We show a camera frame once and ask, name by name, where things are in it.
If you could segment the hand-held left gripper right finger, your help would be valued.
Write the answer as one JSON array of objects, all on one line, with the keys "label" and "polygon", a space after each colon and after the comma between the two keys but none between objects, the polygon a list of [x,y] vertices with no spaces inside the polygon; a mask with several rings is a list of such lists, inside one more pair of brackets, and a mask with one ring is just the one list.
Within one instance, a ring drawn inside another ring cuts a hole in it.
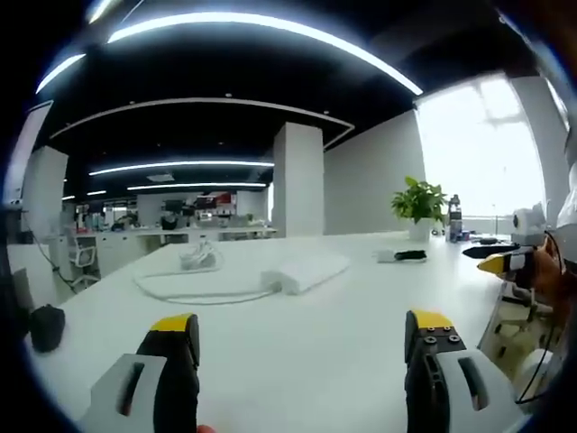
[{"label": "hand-held left gripper right finger", "polygon": [[518,431],[509,379],[448,318],[408,311],[404,348],[408,432]]}]

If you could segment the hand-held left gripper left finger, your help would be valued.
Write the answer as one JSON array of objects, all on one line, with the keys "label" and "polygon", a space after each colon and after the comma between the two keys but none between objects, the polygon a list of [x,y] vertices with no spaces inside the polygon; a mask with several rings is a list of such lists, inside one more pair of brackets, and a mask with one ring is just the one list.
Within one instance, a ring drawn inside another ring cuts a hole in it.
[{"label": "hand-held left gripper left finger", "polygon": [[167,317],[96,381],[85,432],[194,432],[200,365],[198,317]]}]

